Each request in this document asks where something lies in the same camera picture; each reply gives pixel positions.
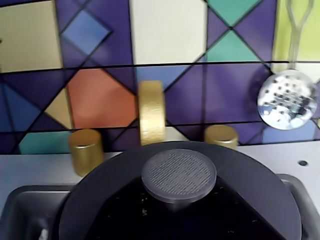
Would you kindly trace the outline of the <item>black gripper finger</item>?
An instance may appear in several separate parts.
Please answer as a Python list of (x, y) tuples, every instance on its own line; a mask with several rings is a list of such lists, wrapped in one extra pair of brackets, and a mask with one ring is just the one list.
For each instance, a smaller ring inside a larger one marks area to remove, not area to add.
[(176, 240), (283, 240), (285, 237), (220, 177), (208, 195), (175, 214)]
[(171, 212), (137, 177), (109, 197), (93, 224), (94, 240), (173, 240)]

